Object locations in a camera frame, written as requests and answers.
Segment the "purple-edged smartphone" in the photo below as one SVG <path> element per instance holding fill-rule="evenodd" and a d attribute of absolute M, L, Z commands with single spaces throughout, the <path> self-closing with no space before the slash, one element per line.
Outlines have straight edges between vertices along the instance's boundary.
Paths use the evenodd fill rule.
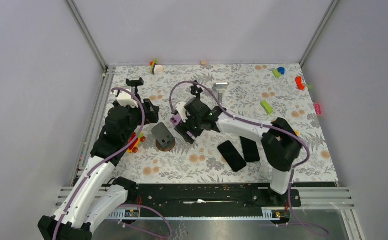
<path fill-rule="evenodd" d="M 178 113 L 172 115 L 170 121 L 174 125 L 176 132 L 181 135 L 186 142 L 191 140 L 194 141 L 196 139 L 191 126 L 187 122 L 184 122 Z"/>

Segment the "black round-base phone stand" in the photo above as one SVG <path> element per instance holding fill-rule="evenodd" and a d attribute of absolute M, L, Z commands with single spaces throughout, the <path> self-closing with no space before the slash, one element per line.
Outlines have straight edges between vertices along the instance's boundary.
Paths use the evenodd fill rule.
<path fill-rule="evenodd" d="M 144 79 L 142 77 L 139 77 L 138 79 L 135 79 L 135 80 L 130 80 L 127 78 L 125 80 L 125 83 L 128 87 L 131 87 L 131 93 L 133 94 L 133 96 L 131 98 L 134 100 L 138 99 L 141 101 L 141 103 L 143 103 L 143 99 L 139 95 L 138 87 L 144 85 Z"/>

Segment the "black smartphone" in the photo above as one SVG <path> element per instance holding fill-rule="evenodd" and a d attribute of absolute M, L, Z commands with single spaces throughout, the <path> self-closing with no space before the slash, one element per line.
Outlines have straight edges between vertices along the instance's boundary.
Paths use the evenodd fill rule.
<path fill-rule="evenodd" d="M 233 172 L 237 173 L 247 166 L 241 154 L 229 140 L 220 144 L 217 149 Z"/>

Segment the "blue-edged smartphone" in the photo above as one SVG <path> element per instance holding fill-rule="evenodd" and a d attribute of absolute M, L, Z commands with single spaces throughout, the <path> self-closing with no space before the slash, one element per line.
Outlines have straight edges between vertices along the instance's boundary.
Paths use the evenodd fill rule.
<path fill-rule="evenodd" d="M 247 163 L 255 163 L 261 160 L 259 149 L 255 141 L 241 136 L 240 142 L 241 142 L 243 157 Z"/>

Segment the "black phone stand with phone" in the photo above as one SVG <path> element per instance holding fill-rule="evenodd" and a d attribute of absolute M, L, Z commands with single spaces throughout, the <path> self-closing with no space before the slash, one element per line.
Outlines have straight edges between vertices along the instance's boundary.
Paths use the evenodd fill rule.
<path fill-rule="evenodd" d="M 201 94 L 204 90 L 201 87 L 198 87 L 198 82 L 196 80 L 192 81 L 190 87 L 190 94 L 195 96 L 196 99 L 201 99 Z"/>

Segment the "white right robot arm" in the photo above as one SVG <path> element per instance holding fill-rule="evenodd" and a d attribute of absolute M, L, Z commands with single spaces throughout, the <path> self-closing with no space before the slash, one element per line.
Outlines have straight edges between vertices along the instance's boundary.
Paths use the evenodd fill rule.
<path fill-rule="evenodd" d="M 288 122 L 278 117 L 275 121 L 258 122 L 227 110 L 221 105 L 208 107 L 199 98 L 180 102 L 172 111 L 170 121 L 183 139 L 193 144 L 204 131 L 236 135 L 262 145 L 272 166 L 269 201 L 275 206 L 288 199 L 294 160 L 305 143 L 298 138 Z"/>

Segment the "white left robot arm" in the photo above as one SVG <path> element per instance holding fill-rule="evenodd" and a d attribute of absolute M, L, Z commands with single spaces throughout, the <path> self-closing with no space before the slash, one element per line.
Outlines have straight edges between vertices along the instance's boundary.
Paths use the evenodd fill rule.
<path fill-rule="evenodd" d="M 45 240 L 90 240 L 119 205 L 130 206 L 137 200 L 135 182 L 122 177 L 98 201 L 95 196 L 144 126 L 159 122 L 160 108 L 129 90 L 116 87 L 112 92 L 116 101 L 108 111 L 80 179 L 55 213 L 38 222 Z"/>

